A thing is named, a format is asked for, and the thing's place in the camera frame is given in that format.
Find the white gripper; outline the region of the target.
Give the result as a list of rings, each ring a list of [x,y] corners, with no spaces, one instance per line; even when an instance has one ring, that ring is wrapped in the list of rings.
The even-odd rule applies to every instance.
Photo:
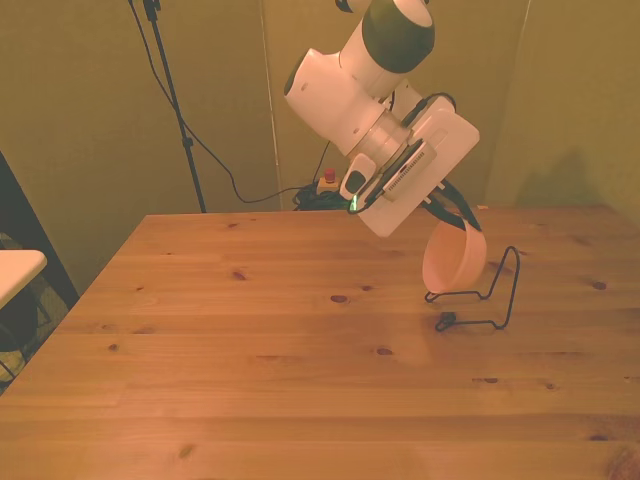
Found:
[[[478,143],[479,131],[458,115],[453,103],[442,95],[421,112],[411,131],[410,143],[400,157],[372,186],[358,194],[359,218],[377,236],[385,238],[424,201],[424,208],[441,222],[464,230],[465,220],[481,232],[463,195],[444,180]],[[440,184],[442,195],[462,217],[428,197]]]

